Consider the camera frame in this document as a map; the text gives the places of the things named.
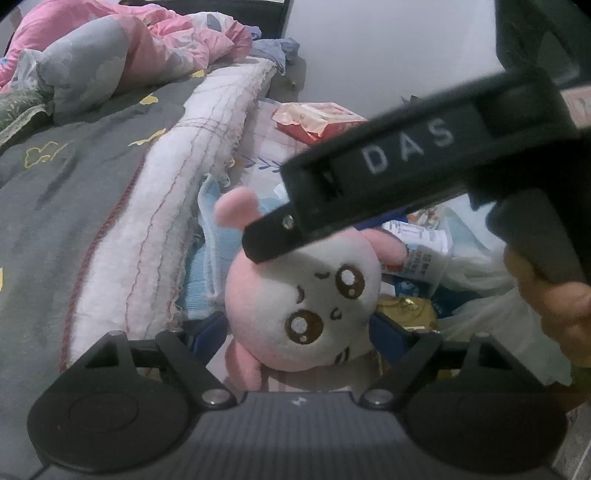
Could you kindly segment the person's right hand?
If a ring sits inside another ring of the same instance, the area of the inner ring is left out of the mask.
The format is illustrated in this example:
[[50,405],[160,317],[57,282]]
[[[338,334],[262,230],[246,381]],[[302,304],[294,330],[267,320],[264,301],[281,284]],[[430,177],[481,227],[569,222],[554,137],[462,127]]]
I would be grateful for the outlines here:
[[511,247],[504,262],[517,281],[522,298],[541,316],[543,332],[556,341],[575,365],[590,367],[591,289],[584,283],[552,284]]

